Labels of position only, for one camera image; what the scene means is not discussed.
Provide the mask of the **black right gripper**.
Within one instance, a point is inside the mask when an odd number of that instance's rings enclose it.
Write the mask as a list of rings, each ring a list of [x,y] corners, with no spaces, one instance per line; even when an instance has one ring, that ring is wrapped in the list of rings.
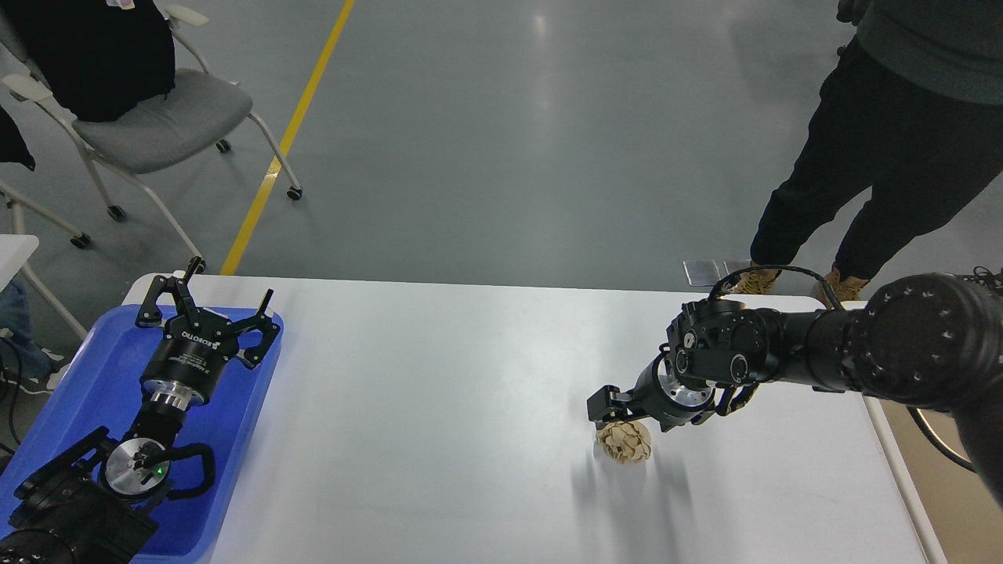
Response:
[[[639,374],[633,389],[603,385],[587,399],[588,421],[608,425],[652,418],[666,433],[677,426],[701,425],[715,414],[715,390],[706,383],[683,383],[666,354]]]

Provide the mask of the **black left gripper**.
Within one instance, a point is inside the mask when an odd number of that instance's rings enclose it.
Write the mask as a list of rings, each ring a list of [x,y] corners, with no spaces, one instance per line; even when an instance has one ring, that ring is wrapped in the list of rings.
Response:
[[[280,326],[266,313],[273,297],[273,289],[268,289],[258,309],[232,323],[232,336],[223,336],[230,319],[210,309],[198,313],[189,290],[191,278],[204,270],[204,259],[191,259],[182,276],[155,277],[140,304],[136,327],[165,324],[164,337],[141,374],[145,397],[182,386],[189,389],[187,402],[191,406],[207,406],[230,357],[235,356],[247,369],[255,369],[280,334]],[[178,313],[166,322],[158,306],[158,299],[164,294],[172,297]],[[260,342],[236,352],[236,339],[255,332],[261,335]]]

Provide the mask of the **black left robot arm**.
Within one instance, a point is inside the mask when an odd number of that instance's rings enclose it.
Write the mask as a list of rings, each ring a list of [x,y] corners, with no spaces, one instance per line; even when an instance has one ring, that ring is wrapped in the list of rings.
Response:
[[[157,275],[107,312],[2,475],[4,563],[204,563],[281,350],[272,290],[197,305]]]

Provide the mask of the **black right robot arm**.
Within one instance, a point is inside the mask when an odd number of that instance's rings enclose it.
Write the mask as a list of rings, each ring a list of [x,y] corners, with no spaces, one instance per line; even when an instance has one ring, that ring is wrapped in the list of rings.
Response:
[[[629,390],[588,399],[597,428],[653,418],[662,431],[744,407],[773,381],[858,392],[949,414],[968,454],[941,452],[1001,499],[1001,274],[925,273],[882,286],[862,309],[752,309],[722,295],[683,304]]]

